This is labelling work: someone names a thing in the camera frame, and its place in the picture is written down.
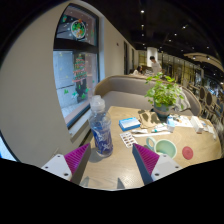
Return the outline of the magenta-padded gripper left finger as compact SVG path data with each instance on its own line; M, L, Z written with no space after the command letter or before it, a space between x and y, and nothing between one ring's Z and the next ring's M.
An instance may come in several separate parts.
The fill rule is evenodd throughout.
M42 169L79 185L90 154L91 146L85 144L66 155L56 154Z

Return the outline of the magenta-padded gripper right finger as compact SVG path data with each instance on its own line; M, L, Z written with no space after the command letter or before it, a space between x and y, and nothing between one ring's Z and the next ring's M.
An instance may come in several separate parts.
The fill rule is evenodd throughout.
M158 155L136 143L133 144L132 153L145 185L182 169L168 155Z

